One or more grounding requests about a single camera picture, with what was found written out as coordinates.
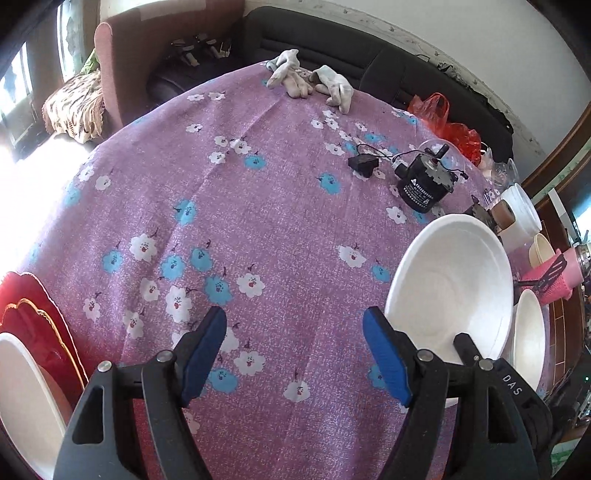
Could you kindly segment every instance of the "white plate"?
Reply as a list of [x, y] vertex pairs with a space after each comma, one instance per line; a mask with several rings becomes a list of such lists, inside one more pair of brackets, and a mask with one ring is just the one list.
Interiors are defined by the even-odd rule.
[[515, 314], [513, 367], [534, 391], [542, 376], [545, 349], [546, 330], [542, 308], [535, 294], [526, 289], [519, 297]]
[[[427, 225], [404, 254], [384, 315], [418, 349], [461, 364], [453, 346], [470, 334], [485, 358], [499, 358], [511, 326], [513, 280], [503, 246], [468, 215], [446, 215]], [[448, 399], [447, 406], [455, 401]]]
[[10, 333], [0, 333], [0, 420], [22, 458], [51, 480], [66, 425], [37, 363]]

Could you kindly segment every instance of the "white glove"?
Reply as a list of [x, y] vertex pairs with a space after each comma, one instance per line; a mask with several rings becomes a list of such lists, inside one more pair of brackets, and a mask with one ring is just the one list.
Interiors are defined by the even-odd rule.
[[317, 92], [329, 95], [327, 105], [338, 106], [343, 115], [349, 113], [351, 99], [353, 98], [353, 87], [349, 81], [340, 73], [336, 73], [328, 65], [322, 65], [310, 75], [310, 81], [319, 82], [314, 88]]
[[300, 75], [296, 69], [300, 68], [300, 61], [297, 59], [298, 50], [292, 48], [267, 62], [267, 70], [273, 72], [267, 81], [267, 88], [273, 89], [280, 83], [287, 90], [287, 95], [292, 98], [307, 98], [314, 89]]

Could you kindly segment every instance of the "patterned blanket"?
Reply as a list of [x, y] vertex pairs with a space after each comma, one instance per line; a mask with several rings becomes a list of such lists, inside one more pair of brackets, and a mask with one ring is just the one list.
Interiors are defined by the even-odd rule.
[[268, 77], [262, 65], [220, 77], [100, 145], [25, 268], [60, 306], [89, 372], [104, 359], [146, 361], [211, 305], [226, 310], [220, 355], [186, 410], [214, 478], [376, 478], [405, 409], [385, 391], [362, 312], [383, 307], [419, 231], [489, 184], [450, 153], [470, 179], [414, 212], [390, 165], [365, 179], [347, 159], [357, 142], [397, 153], [433, 139], [416, 117], [362, 92], [342, 116], [320, 94], [268, 90]]

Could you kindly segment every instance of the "white flower print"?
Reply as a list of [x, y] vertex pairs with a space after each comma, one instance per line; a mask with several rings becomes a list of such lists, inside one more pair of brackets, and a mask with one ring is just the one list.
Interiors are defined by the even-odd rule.
[[336, 249], [339, 252], [339, 258], [351, 268], [361, 268], [367, 260], [356, 248], [339, 245]]
[[150, 263], [152, 257], [158, 253], [156, 242], [145, 233], [131, 239], [129, 251], [133, 253], [136, 260], [143, 260], [147, 263]]
[[99, 178], [96, 179], [95, 188], [99, 192], [103, 192], [104, 190], [108, 189], [111, 186], [111, 179], [108, 175], [101, 175]]
[[145, 301], [156, 301], [160, 297], [156, 282], [147, 278], [142, 278], [139, 282], [139, 293]]
[[187, 290], [172, 285], [166, 294], [166, 313], [172, 316], [175, 323], [189, 321], [189, 310], [193, 308], [191, 299], [187, 297]]
[[324, 115], [326, 118], [338, 118], [339, 117], [331, 110], [322, 110], [322, 115]]
[[388, 150], [387, 148], [380, 148], [378, 151], [383, 153], [387, 157], [393, 157], [395, 155], [394, 153], [390, 152], [390, 150]]
[[356, 179], [359, 179], [361, 181], [368, 181], [369, 180], [369, 178], [364, 177], [363, 175], [361, 175], [361, 173], [359, 173], [356, 170], [353, 170], [353, 177], [355, 177]]
[[234, 152], [241, 155], [246, 155], [248, 152], [250, 152], [250, 150], [252, 150], [252, 147], [249, 147], [244, 140], [240, 140], [239, 138], [232, 140], [230, 142], [230, 147], [234, 149]]
[[310, 387], [304, 381], [291, 382], [287, 385], [283, 396], [293, 403], [299, 403], [310, 398]]
[[261, 277], [259, 275], [253, 275], [250, 272], [238, 277], [236, 283], [238, 283], [238, 289], [242, 293], [245, 293], [249, 299], [260, 297], [263, 288], [265, 288], [265, 284], [261, 281]]
[[174, 349], [177, 344], [181, 341], [181, 338], [183, 338], [183, 335], [185, 333], [188, 333], [189, 331], [187, 329], [183, 329], [180, 332], [173, 332], [173, 334], [171, 335], [172, 341], [173, 341], [173, 345], [172, 345], [172, 349]]
[[336, 122], [336, 120], [332, 118], [325, 118], [324, 121], [326, 122], [326, 125], [330, 127], [331, 130], [337, 130], [339, 128], [339, 124]]
[[213, 152], [208, 158], [211, 163], [215, 163], [216, 165], [226, 163], [226, 154], [222, 152]]
[[144, 322], [139, 318], [139, 313], [125, 310], [123, 314], [123, 325], [133, 340], [144, 336]]
[[220, 347], [220, 351], [224, 353], [230, 353], [234, 350], [238, 350], [238, 346], [240, 342], [234, 335], [234, 330], [230, 327], [226, 328], [226, 336], [223, 339], [222, 346]]
[[190, 134], [194, 134], [196, 132], [199, 132], [202, 128], [203, 128], [202, 124], [191, 124], [191, 125], [188, 125], [185, 130], [187, 132], [189, 132]]
[[220, 147], [228, 146], [228, 139], [223, 135], [218, 135], [216, 138], [213, 139], [213, 141], [216, 143], [216, 145], [219, 145]]
[[324, 143], [324, 147], [326, 150], [328, 150], [330, 153], [332, 153], [333, 155], [344, 155], [345, 151], [338, 145], [335, 145], [334, 143]]
[[248, 375], [254, 377], [258, 372], [262, 372], [262, 368], [265, 366], [265, 357], [259, 355], [258, 352], [240, 352], [240, 356], [234, 359], [234, 365], [238, 367], [238, 371], [241, 375]]
[[92, 320], [93, 322], [100, 318], [100, 305], [94, 297], [84, 300], [82, 311], [86, 315], [86, 318]]
[[406, 223], [406, 215], [404, 215], [404, 212], [400, 208], [396, 206], [386, 208], [386, 212], [388, 212], [388, 216], [394, 220], [394, 223]]
[[86, 181], [90, 177], [92, 177], [94, 174], [95, 174], [94, 167], [92, 165], [87, 165], [86, 167], [84, 167], [82, 169], [82, 171], [80, 172], [80, 175], [78, 175], [78, 180]]
[[226, 98], [226, 96], [223, 93], [209, 92], [208, 95], [209, 95], [209, 98], [215, 102]]
[[185, 417], [185, 420], [187, 420], [187, 425], [189, 427], [189, 431], [191, 432], [191, 435], [197, 434], [197, 432], [201, 428], [201, 424], [197, 420], [195, 420], [195, 416], [193, 415], [193, 412], [187, 408], [184, 408], [183, 415]]
[[433, 215], [435, 215], [435, 218], [439, 218], [439, 217], [442, 217], [443, 215], [445, 215], [445, 210], [440, 205], [435, 205], [431, 209], [431, 213]]

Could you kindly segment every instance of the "blue flower print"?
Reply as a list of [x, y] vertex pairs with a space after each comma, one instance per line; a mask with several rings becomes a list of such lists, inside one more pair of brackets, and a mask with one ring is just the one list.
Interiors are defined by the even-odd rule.
[[386, 390], [386, 382], [382, 378], [382, 372], [379, 371], [377, 365], [372, 365], [369, 369], [368, 380], [371, 382], [372, 387], [379, 390]]
[[177, 211], [174, 218], [181, 225], [191, 223], [197, 215], [197, 205], [191, 200], [181, 200], [174, 209]]
[[70, 185], [66, 190], [66, 196], [64, 197], [64, 206], [66, 207], [73, 207], [74, 205], [78, 204], [80, 201], [80, 197], [82, 192], [80, 189]]
[[340, 183], [334, 175], [331, 175], [330, 173], [323, 173], [320, 177], [318, 177], [318, 180], [320, 180], [320, 186], [324, 188], [328, 194], [336, 195], [340, 192]]
[[170, 255], [160, 265], [162, 269], [162, 276], [168, 281], [174, 281], [177, 278], [181, 278], [184, 272], [183, 259], [178, 255]]
[[384, 140], [386, 140], [386, 137], [383, 135], [379, 135], [379, 134], [365, 134], [363, 136], [363, 139], [367, 143], [377, 143], [377, 142], [383, 142]]
[[207, 379], [214, 390], [230, 394], [238, 386], [238, 379], [225, 368], [216, 368], [209, 372]]
[[191, 265], [200, 272], [206, 272], [213, 267], [212, 257], [204, 248], [193, 248], [190, 261]]
[[413, 210], [413, 216], [417, 219], [417, 222], [422, 223], [423, 225], [429, 223], [429, 219], [427, 215], [421, 212], [416, 212]]
[[386, 270], [382, 265], [374, 265], [371, 267], [372, 276], [381, 282], [388, 283], [390, 281], [390, 272]]
[[224, 306], [232, 299], [230, 285], [217, 275], [205, 279], [203, 292], [207, 295], [210, 302], [216, 303], [220, 306]]
[[343, 144], [345, 150], [349, 152], [351, 155], [358, 155], [357, 153], [357, 145], [351, 142], [345, 142]]
[[111, 250], [103, 257], [103, 270], [115, 273], [123, 263], [123, 255], [119, 250]]
[[248, 155], [244, 159], [244, 165], [246, 168], [251, 168], [253, 170], [260, 170], [265, 165], [267, 165], [267, 162], [265, 161], [265, 159], [263, 157], [260, 157], [258, 155]]

